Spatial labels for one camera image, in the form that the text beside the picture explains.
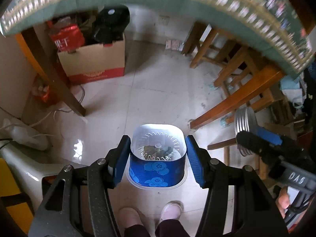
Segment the person's right hand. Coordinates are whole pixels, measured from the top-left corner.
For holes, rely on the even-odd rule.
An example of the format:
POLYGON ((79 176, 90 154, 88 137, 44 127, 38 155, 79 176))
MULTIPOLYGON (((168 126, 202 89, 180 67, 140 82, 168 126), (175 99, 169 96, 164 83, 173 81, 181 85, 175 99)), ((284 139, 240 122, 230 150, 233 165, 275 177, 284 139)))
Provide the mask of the person's right hand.
POLYGON ((276 199, 276 205, 279 212, 281 213, 282 218, 285 218, 285 211, 290 205, 290 199, 288 195, 288 188, 283 187, 279 193, 278 198, 276 199))

